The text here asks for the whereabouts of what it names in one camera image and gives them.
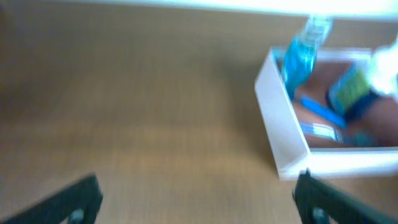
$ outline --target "white box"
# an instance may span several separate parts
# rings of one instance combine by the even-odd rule
[[[270,49],[255,83],[279,177],[295,179],[307,168],[318,177],[395,174],[398,147],[309,148],[280,79],[276,61],[284,53],[281,48]],[[371,49],[321,50],[317,61],[358,61],[370,56]]]

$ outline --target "plastic bottle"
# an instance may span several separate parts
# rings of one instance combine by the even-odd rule
[[[333,20],[327,16],[310,16],[304,29],[296,35],[285,54],[282,79],[289,98],[295,89],[309,78],[319,47],[329,36]]]
[[[398,94],[398,37],[376,49],[372,59],[354,64],[326,96],[330,107],[347,121],[358,119],[380,97]]]

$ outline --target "brown surface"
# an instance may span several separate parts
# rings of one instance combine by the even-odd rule
[[[0,217],[94,171],[97,223],[300,223],[254,79],[302,18],[49,3],[15,15],[19,41],[2,36],[14,45],[1,52]],[[337,21],[329,44],[375,47],[396,27]],[[330,182],[396,216],[396,177]]]
[[[327,106],[325,95],[330,85],[344,74],[351,62],[346,63],[317,63],[314,73],[308,81],[297,90],[297,96],[307,95],[319,104]],[[377,139],[379,146],[398,146],[398,104],[393,98],[383,98],[375,103],[355,121],[347,122],[347,128],[341,129],[319,115],[305,109],[298,101],[293,102],[294,109],[299,121],[309,123],[326,124],[342,131],[345,134],[355,132],[367,133]],[[310,147],[355,147],[345,144],[338,144],[326,139],[306,136]]]

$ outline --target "blurry object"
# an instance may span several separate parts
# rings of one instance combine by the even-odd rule
[[[103,195],[95,175],[8,219],[3,224],[53,224],[68,218],[68,224],[94,224]]]
[[[369,62],[355,63],[330,87],[326,100],[347,121],[359,119],[374,100],[398,94],[397,75],[398,39],[378,48]]]
[[[353,135],[343,134],[341,131],[324,124],[300,122],[304,134],[318,138],[329,139],[342,144],[350,144],[359,147],[377,146],[377,141],[368,134],[356,132]]]
[[[335,124],[340,128],[346,128],[345,120],[340,115],[333,112],[331,109],[322,106],[321,104],[309,98],[308,96],[300,96],[298,100],[301,102],[301,105],[304,108],[316,113],[317,115],[321,116],[327,121],[332,122],[333,124]]]
[[[309,171],[298,177],[293,199],[303,224],[328,224],[330,218],[337,223],[350,224],[398,223],[314,179]]]
[[[318,49],[329,36],[332,24],[330,17],[310,16],[301,33],[294,37],[282,67],[282,78],[291,100],[294,99],[296,88],[307,81],[312,73]]]

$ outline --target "blue plastic item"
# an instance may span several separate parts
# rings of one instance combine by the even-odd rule
[[[286,51],[282,79],[291,100],[298,86],[309,78],[317,60],[317,51],[329,36],[332,19],[311,16],[304,29],[296,35]]]
[[[304,108],[316,113],[317,115],[325,118],[340,128],[346,128],[346,121],[331,109],[320,105],[318,102],[307,96],[301,96],[300,102]]]

